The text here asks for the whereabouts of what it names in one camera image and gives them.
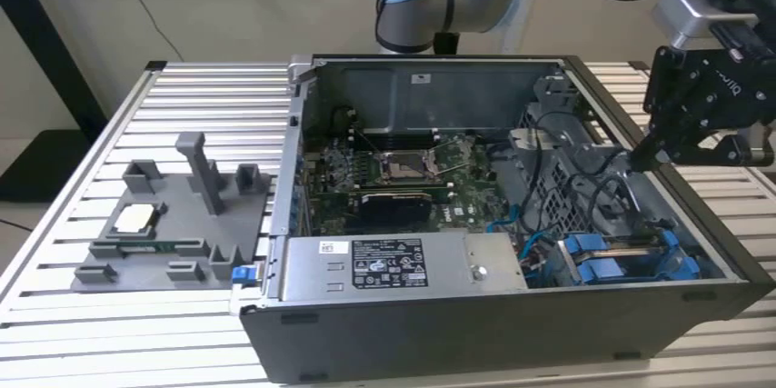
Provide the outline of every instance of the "aluminum extrusion table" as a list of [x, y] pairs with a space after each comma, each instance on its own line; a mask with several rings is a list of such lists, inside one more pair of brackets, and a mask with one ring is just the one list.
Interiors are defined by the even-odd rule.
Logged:
[[[590, 63], [638, 124], [647, 72]], [[146, 71], [59, 197], [0, 279], [0, 387], [269, 387], [229, 291], [69, 292], [73, 267], [123, 191], [131, 159], [162, 173], [186, 171], [173, 144], [185, 130], [207, 134], [205, 151], [223, 171], [255, 163], [275, 174], [287, 98], [283, 64], [167, 64]], [[679, 173], [776, 274], [776, 188], [755, 170], [682, 168]], [[271, 199], [263, 215], [265, 231]], [[258, 253], [266, 241], [259, 240]], [[734, 320], [706, 323], [649, 361], [467, 373], [337, 386], [441, 387], [776, 386], [776, 294]]]

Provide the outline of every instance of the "blue clip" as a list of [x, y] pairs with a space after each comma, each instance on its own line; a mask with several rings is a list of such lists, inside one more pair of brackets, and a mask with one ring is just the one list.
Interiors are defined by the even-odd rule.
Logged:
[[258, 269], [254, 266], [233, 268], [231, 284], [254, 285], [257, 281]]

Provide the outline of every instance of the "blue cable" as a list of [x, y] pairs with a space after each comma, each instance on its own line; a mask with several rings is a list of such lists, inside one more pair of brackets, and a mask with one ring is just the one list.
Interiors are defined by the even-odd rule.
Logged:
[[485, 232], [487, 234], [493, 233], [493, 227], [499, 225], [499, 224], [511, 224], [513, 222], [517, 221], [517, 205], [511, 204], [509, 205], [509, 219], [506, 220], [495, 220], [493, 223], [490, 223], [487, 225], [487, 227], [485, 228]]
[[517, 256], [517, 259], [523, 259], [527, 256], [527, 250], [530, 250], [530, 246], [533, 245], [533, 243], [535, 243], [535, 240], [538, 240], [539, 236], [543, 235], [543, 232], [537, 232], [534, 233], [527, 241], [525, 241], [525, 247], [522, 247], [522, 252], [519, 252], [519, 256]]

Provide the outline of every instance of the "metal case panel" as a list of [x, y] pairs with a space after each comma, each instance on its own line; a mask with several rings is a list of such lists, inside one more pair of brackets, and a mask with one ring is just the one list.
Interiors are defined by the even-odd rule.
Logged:
[[243, 308], [269, 379], [335, 382], [653, 356], [694, 325], [731, 316], [743, 284]]

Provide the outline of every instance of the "black stand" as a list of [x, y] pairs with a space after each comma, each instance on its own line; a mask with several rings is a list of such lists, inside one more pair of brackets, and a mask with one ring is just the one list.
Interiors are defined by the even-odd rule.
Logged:
[[50, 202], [89, 146], [83, 134], [74, 129], [37, 134], [0, 176], [0, 199], [6, 202]]
[[0, 0], [0, 6], [79, 127], [41, 132], [0, 176], [0, 200], [49, 202], [106, 120], [39, 1]]

